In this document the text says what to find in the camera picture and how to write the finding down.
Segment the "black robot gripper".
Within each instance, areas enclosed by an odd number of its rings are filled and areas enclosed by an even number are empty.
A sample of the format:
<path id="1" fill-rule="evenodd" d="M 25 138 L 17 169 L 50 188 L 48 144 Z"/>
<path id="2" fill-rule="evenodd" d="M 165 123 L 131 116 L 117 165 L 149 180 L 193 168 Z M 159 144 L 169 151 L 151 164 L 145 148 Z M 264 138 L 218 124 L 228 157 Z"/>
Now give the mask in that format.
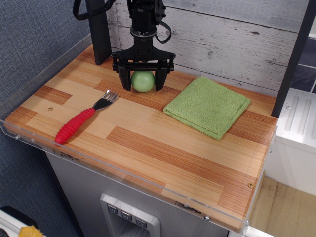
<path id="1" fill-rule="evenodd" d="M 153 38 L 134 38 L 134 45 L 125 50 L 113 52 L 113 70 L 119 73 L 123 89 L 131 90 L 131 70 L 155 71 L 155 89 L 163 89 L 168 72 L 174 70 L 175 54 L 157 49 L 153 46 Z"/>

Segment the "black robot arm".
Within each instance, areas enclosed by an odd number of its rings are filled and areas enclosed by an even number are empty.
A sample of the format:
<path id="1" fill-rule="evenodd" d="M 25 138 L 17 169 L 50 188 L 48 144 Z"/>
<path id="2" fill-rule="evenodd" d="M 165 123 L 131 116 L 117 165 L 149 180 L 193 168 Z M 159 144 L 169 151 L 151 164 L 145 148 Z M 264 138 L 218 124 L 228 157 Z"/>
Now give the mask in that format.
<path id="1" fill-rule="evenodd" d="M 176 55 L 154 47 L 158 39 L 157 26 L 171 28 L 162 20 L 166 16 L 166 6 L 161 0 L 128 0 L 129 16 L 132 24 L 130 33 L 134 45 L 126 50 L 112 53 L 113 70 L 119 73 L 122 87 L 131 90 L 132 71 L 154 71 L 157 91 L 163 89 L 167 74 L 174 70 Z"/>

